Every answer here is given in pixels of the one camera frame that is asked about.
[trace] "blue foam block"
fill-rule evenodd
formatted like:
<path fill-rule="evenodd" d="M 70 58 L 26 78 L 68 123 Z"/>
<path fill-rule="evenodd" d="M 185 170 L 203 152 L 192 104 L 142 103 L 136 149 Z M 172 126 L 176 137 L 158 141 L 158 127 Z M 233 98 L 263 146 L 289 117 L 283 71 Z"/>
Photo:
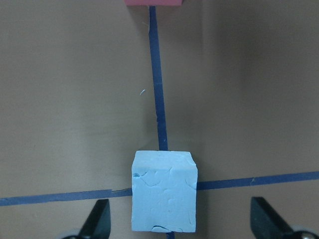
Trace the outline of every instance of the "blue foam block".
<path fill-rule="evenodd" d="M 189 152 L 137 151 L 132 165 L 132 230 L 196 229 L 197 168 Z"/>

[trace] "pink object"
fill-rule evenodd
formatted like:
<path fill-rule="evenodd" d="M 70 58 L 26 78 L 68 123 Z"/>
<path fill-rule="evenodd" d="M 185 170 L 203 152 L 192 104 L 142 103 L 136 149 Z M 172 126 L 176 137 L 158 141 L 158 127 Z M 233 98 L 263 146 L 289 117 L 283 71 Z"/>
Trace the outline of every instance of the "pink object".
<path fill-rule="evenodd" d="M 124 0 L 127 6 L 181 6 L 182 0 Z"/>

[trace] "blue tape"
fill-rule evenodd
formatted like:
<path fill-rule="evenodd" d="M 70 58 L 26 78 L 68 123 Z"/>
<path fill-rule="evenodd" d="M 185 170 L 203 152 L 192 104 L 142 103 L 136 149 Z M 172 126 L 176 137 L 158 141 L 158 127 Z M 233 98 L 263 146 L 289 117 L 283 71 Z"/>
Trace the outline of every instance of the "blue tape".
<path fill-rule="evenodd" d="M 163 95 L 163 83 L 161 77 L 160 67 L 160 44 L 158 35 L 158 24 L 156 20 L 156 8 L 150 6 L 150 50 L 154 83 L 154 96 L 155 96 L 155 108 L 158 122 L 158 137 L 159 137 L 159 149 L 163 151 L 168 150 L 167 145 L 167 132 L 166 132 L 166 120 L 165 120 L 165 107 L 164 107 L 164 95 Z"/>
<path fill-rule="evenodd" d="M 307 173 L 291 173 L 274 176 L 252 177 L 252 178 L 239 178 L 218 180 L 209 182 L 198 182 L 197 190 L 214 190 L 223 188 L 235 188 L 235 187 L 250 187 L 259 185 L 269 185 L 277 183 L 290 183 L 309 180 L 319 180 L 319 171 L 307 172 Z M 85 192 L 73 192 L 73 193 L 58 193 L 58 194 L 45 194 L 36 196 L 22 196 L 11 198 L 0 198 L 0 206 L 13 206 L 23 204 L 36 204 L 36 203 L 48 203 L 58 201 L 77 201 L 85 199 L 101 199 L 101 198 L 115 198 L 131 196 L 132 189 L 124 189 L 113 191 L 108 190 L 96 190 Z"/>

